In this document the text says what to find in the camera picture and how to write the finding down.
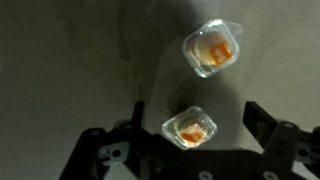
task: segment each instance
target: gray background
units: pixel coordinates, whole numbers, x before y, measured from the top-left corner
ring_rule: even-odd
[[[112,129],[139,98],[151,133],[202,107],[219,127],[203,149],[261,151],[241,124],[247,100],[303,130],[320,124],[320,1],[0,2],[0,179],[58,179],[80,133]],[[243,26],[241,54],[202,79],[181,44],[215,18]]]

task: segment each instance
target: clear plastic cup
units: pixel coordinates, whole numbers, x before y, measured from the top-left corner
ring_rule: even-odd
[[[196,73],[207,78],[238,59],[240,47],[235,36],[241,33],[239,24],[212,20],[185,39],[182,51]]]
[[[217,125],[197,106],[188,108],[162,125],[164,136],[181,149],[196,148],[217,133]]]

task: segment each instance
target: sealed food cup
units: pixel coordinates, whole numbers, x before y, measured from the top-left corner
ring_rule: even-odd
[[[212,20],[184,40],[182,51],[195,72],[207,78],[238,59],[240,47],[235,36],[241,33],[239,24]]]
[[[193,106],[162,125],[164,136],[181,149],[196,148],[217,133],[217,125],[200,108]]]

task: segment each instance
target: plastic container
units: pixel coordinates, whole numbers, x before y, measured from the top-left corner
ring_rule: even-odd
[[[196,73],[207,78],[238,59],[240,47],[235,36],[242,33],[239,24],[212,20],[185,39],[182,51]]]
[[[199,107],[193,106],[162,125],[164,136],[181,149],[196,148],[217,133],[217,125]]]

